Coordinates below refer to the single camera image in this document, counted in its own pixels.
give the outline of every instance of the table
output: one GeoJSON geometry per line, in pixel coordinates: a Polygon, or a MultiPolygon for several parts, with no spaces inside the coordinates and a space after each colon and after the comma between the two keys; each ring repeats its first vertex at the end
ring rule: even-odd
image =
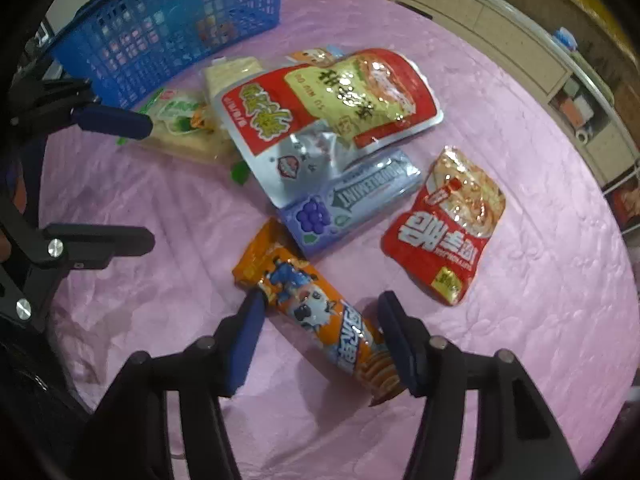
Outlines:
{"type": "MultiPolygon", "coordinates": [[[[430,300],[380,251],[393,212],[318,269],[356,306],[392,289],[410,315],[466,351],[513,349],[584,468],[620,410],[640,354],[629,260],[588,168],[509,75],[430,20],[385,0],[282,2],[276,29],[226,54],[267,57],[328,43],[402,51],[426,74],[446,115],[405,146],[414,163],[426,169],[444,144],[455,144],[507,197],[478,276],[457,307],[430,300]]],[[[175,85],[199,83],[195,66],[175,85]]],[[[50,138],[43,224],[142,225],[157,239],[143,258],[72,273],[54,300],[54,330],[89,405],[133,351],[180,351],[236,310],[243,292],[231,269],[271,213],[255,180],[240,188],[224,168],[117,146],[113,137],[76,128],[50,138]]],[[[400,478],[423,403],[408,394],[375,408],[368,400],[312,349],[307,334],[270,317],[245,386],[223,403],[244,478],[400,478]]],[[[175,403],[171,397],[172,413],[175,403]]],[[[473,395],[467,404],[460,479],[468,478],[472,462],[473,395]]],[[[171,427],[179,454],[177,426],[171,427]]],[[[185,478],[184,461],[175,466],[177,478],[185,478]]]]}

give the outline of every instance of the metal bolt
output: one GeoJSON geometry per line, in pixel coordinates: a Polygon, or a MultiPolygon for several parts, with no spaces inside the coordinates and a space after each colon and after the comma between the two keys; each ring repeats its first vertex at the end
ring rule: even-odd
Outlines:
{"type": "Polygon", "coordinates": [[[61,240],[57,238],[53,238],[52,241],[49,242],[49,247],[47,247],[47,251],[49,251],[49,256],[53,258],[59,258],[62,251],[65,250],[65,245],[61,240]]]}
{"type": "Polygon", "coordinates": [[[31,317],[31,303],[22,298],[15,304],[15,311],[21,320],[27,321],[31,317]]]}
{"type": "Polygon", "coordinates": [[[511,364],[516,359],[516,356],[513,355],[513,352],[511,350],[507,350],[506,348],[503,348],[501,350],[498,350],[498,359],[500,359],[500,361],[503,361],[507,364],[511,364]]]}
{"type": "Polygon", "coordinates": [[[429,344],[437,350],[444,350],[447,344],[449,344],[449,341],[441,335],[434,335],[429,339],[429,344]]]}
{"type": "Polygon", "coordinates": [[[214,344],[215,344],[215,340],[212,338],[212,336],[206,335],[198,339],[196,346],[201,350],[209,350],[210,348],[213,348],[214,344]]]}

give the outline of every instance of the grape illustration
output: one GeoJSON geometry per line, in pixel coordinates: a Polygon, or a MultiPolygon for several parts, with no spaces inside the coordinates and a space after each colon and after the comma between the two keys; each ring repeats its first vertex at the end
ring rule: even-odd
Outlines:
{"type": "Polygon", "coordinates": [[[296,220],[305,233],[313,232],[317,235],[324,233],[324,229],[331,225],[331,215],[324,202],[318,197],[311,197],[302,206],[302,209],[296,214],[296,220]]]}

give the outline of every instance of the blue snack package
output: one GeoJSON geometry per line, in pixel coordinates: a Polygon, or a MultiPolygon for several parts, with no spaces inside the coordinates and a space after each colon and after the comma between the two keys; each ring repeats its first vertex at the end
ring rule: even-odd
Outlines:
{"type": "Polygon", "coordinates": [[[422,173],[398,149],[367,159],[278,214],[307,258],[415,191],[422,173]]]}

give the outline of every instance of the red logo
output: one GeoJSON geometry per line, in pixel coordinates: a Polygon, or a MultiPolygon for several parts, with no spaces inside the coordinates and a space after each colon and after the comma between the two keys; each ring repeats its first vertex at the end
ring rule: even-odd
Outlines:
{"type": "Polygon", "coordinates": [[[293,155],[281,156],[278,159],[278,171],[283,178],[296,178],[300,163],[293,155]]]}

